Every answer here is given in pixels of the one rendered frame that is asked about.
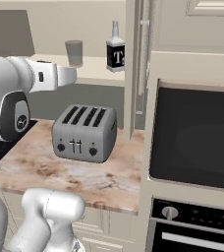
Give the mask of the black microwave oven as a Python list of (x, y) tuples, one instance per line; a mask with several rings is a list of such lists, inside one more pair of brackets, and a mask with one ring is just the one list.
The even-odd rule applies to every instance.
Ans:
[(158, 88), (149, 175), (224, 189), (224, 92)]

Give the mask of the grey range hood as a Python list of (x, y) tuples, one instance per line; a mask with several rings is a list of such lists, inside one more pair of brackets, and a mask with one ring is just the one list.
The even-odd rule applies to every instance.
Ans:
[(0, 56), (32, 56), (34, 46), (26, 10), (0, 10)]

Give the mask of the silver oven knob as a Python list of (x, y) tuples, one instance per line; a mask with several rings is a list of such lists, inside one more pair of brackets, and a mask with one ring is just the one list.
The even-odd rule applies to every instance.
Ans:
[(178, 216), (179, 212), (174, 207), (165, 207), (162, 209), (162, 215), (168, 220), (171, 221), (172, 219)]

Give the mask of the beige wall cabinet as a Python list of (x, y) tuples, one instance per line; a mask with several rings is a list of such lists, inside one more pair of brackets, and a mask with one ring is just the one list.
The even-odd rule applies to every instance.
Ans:
[(119, 22), (120, 36), (126, 31), (126, 0), (0, 0), (0, 10), (25, 10), (33, 43), (34, 60), (69, 64), (65, 42), (83, 42), (80, 84), (122, 87), (123, 72), (106, 69), (106, 41), (112, 22)]

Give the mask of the clear glass cup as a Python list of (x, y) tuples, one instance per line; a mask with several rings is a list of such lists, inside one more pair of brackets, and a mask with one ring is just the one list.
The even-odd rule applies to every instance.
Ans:
[(67, 40), (65, 42), (69, 64), (72, 67), (83, 66), (83, 42), (81, 40)]

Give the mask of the beige base cupboards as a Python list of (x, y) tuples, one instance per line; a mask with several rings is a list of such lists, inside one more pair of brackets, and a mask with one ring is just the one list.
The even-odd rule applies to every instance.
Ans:
[(81, 193), (84, 217), (73, 224), (88, 252), (132, 252), (140, 192), (106, 189), (101, 193)]

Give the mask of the beige open cabinet door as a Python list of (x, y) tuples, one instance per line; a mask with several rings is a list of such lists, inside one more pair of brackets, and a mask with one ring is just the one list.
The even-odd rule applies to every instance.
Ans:
[(126, 0), (126, 49), (124, 136), (130, 141), (135, 129), (139, 95), (141, 20), (149, 20), (151, 0)]

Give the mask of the grey four-slot toaster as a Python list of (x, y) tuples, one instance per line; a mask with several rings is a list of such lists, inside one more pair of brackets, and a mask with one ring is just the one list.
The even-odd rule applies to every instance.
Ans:
[(88, 162), (108, 160), (117, 138), (117, 114), (111, 107), (71, 104), (54, 122), (54, 154)]

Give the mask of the beige panelled cabinet door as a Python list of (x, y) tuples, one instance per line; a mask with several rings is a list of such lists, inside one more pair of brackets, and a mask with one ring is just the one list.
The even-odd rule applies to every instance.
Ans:
[(224, 53), (224, 0), (155, 0), (154, 51)]

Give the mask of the black label liquor bottle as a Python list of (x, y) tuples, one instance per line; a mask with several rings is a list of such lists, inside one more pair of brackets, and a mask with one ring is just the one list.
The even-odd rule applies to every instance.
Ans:
[(125, 70), (125, 41), (119, 36), (119, 22), (112, 22), (112, 36), (106, 41), (107, 69), (113, 73)]

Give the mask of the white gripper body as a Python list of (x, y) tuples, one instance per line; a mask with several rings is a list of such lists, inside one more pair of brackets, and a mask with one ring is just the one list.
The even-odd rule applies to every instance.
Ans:
[(57, 66), (57, 81), (59, 87), (74, 84), (77, 81), (77, 70), (75, 68)]

